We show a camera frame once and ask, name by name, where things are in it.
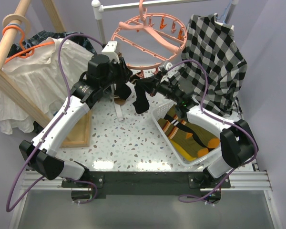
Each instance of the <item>plastic laundry basket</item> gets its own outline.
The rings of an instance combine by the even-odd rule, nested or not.
[[[165,133],[163,132],[162,128],[160,127],[158,120],[160,118],[164,118],[164,116],[166,115],[166,113],[169,111],[169,109],[171,109],[171,107],[176,104],[175,102],[172,101],[168,101],[162,105],[159,105],[157,108],[155,108],[152,111],[152,119],[154,121],[154,123],[156,124],[156,126],[158,127],[159,131],[161,132],[161,134],[163,135],[163,137],[165,138],[167,144],[169,145],[169,147],[171,148],[171,150],[173,151],[173,153],[175,154],[175,156],[178,158],[179,162],[181,165],[185,166],[185,167],[191,167],[194,165],[197,165],[198,163],[201,163],[202,161],[205,161],[206,159],[210,158],[210,157],[214,157],[216,155],[220,155],[221,154],[221,147],[217,147],[216,149],[213,149],[211,152],[209,152],[208,154],[194,160],[194,161],[187,161],[176,149],[175,147],[172,145],[172,143],[169,141],[169,139],[167,138],[167,136],[165,135]]]

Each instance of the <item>speckled white surface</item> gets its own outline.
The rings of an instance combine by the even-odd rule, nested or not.
[[[166,99],[157,94],[148,96],[148,112],[137,114],[133,106],[133,93],[121,106],[124,121],[119,122],[108,95],[92,109],[90,147],[60,149],[57,157],[78,161],[91,171],[202,171],[216,158],[209,158],[193,167],[180,165],[152,121],[150,112]],[[251,165],[241,170],[253,171]]]

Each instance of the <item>plaid fabric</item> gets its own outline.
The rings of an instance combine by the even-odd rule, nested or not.
[[[231,25],[216,23],[217,14],[201,17],[193,15],[187,25],[188,38],[182,59],[198,61],[208,74],[208,91],[204,107],[220,116],[230,115],[234,110],[236,96],[247,70],[244,60],[234,42]],[[194,86],[194,95],[201,102],[205,80],[196,64],[181,65],[172,77],[176,83],[180,77],[189,79]]]

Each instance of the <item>black sock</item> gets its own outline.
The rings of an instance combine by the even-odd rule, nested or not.
[[[137,100],[133,103],[136,113],[142,114],[149,109],[149,103],[146,98],[145,90],[138,86],[134,86],[135,93],[137,95]]]
[[[125,83],[117,83],[114,95],[117,95],[120,99],[126,100],[132,93],[132,90]]]

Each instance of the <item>pink circular clothes hanger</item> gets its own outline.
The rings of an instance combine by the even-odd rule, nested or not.
[[[115,30],[115,32],[113,33],[111,40],[114,41],[115,39],[119,39],[123,42],[126,42],[128,44],[130,44],[131,46],[134,46],[138,49],[140,49],[142,52],[148,53],[151,56],[161,60],[161,62],[163,61],[170,61],[173,58],[175,58],[179,53],[182,52],[183,48],[185,47],[185,42],[187,39],[187,30],[185,25],[176,17],[165,14],[165,13],[147,13],[147,9],[143,6],[143,2],[144,0],[140,0],[139,3],[139,16],[136,16],[134,18],[129,19],[126,22],[120,22],[119,23],[119,27]],[[172,29],[171,29],[171,33],[175,33],[176,29],[176,23],[180,25],[180,31],[179,31],[179,35],[178,37],[174,37],[171,35],[168,35],[162,31],[158,31],[155,30],[153,28],[153,24],[152,24],[152,18],[153,17],[161,17],[161,25],[160,25],[160,29],[162,30],[167,24],[164,24],[164,20],[166,18],[171,19],[173,21],[172,24]],[[126,38],[124,38],[123,36],[119,35],[119,31],[121,30],[137,30],[137,32],[139,31],[144,31],[146,33],[148,33],[149,35],[151,35],[152,37],[155,38],[156,41],[158,41],[163,47],[165,47],[166,49],[168,49],[170,52],[172,52],[172,56],[170,56],[169,58],[165,58],[162,57],[156,53],[154,53],[153,51],[150,51]],[[171,43],[169,43],[167,40],[165,40],[163,37],[166,37],[174,42],[179,43],[179,46],[175,46]],[[153,65],[150,66],[133,66],[130,64],[127,64],[128,68],[130,69],[135,69],[135,70],[147,70],[147,69],[152,69],[152,68],[157,68],[159,67],[159,65],[161,64],[161,62],[155,63]]]

